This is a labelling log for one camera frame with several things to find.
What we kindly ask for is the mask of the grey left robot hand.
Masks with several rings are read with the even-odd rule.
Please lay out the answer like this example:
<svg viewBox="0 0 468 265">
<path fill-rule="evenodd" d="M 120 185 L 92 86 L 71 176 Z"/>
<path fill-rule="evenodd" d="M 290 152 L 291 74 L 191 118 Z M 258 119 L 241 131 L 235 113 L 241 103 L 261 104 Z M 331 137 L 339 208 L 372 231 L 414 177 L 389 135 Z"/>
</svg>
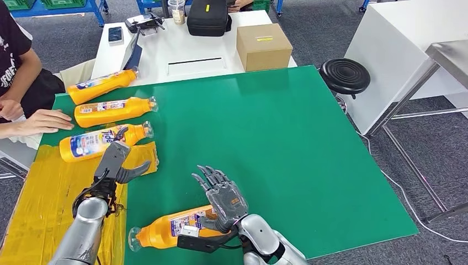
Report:
<svg viewBox="0 0 468 265">
<path fill-rule="evenodd" d="M 125 126 L 121 128 L 114 139 L 114 141 L 120 141 L 124 138 L 124 134 L 128 131 L 128 127 Z M 138 176 L 144 174 L 150 167 L 151 162 L 145 161 L 142 165 L 135 167 L 133 169 L 127 169 L 121 167 L 116 174 L 116 182 L 119 184 L 127 184 Z"/>
</svg>

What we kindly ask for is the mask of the person's hand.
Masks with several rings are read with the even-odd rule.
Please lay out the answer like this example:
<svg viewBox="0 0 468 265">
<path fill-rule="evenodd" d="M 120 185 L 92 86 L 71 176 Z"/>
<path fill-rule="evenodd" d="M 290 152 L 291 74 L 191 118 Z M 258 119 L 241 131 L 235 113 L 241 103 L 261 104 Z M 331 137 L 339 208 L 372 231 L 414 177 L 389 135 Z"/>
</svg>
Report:
<svg viewBox="0 0 468 265">
<path fill-rule="evenodd" d="M 12 99 L 1 100 L 1 118 L 14 121 L 24 115 L 24 111 L 20 103 Z"/>
<path fill-rule="evenodd" d="M 22 135 L 56 133 L 74 128 L 70 116 L 61 110 L 39 109 L 18 126 Z"/>
</svg>

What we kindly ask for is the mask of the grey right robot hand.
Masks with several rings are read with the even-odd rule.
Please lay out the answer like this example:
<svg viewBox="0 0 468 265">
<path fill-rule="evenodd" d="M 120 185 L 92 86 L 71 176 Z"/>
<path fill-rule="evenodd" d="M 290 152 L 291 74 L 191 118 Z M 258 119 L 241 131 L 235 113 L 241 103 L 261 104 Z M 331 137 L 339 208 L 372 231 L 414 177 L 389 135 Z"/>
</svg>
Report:
<svg viewBox="0 0 468 265">
<path fill-rule="evenodd" d="M 192 173 L 192 177 L 202 187 L 216 214 L 215 219 L 204 216 L 199 220 L 203 227 L 226 234 L 248 214 L 248 204 L 237 184 L 223 171 L 210 166 L 198 165 L 197 168 L 203 176 Z"/>
</svg>

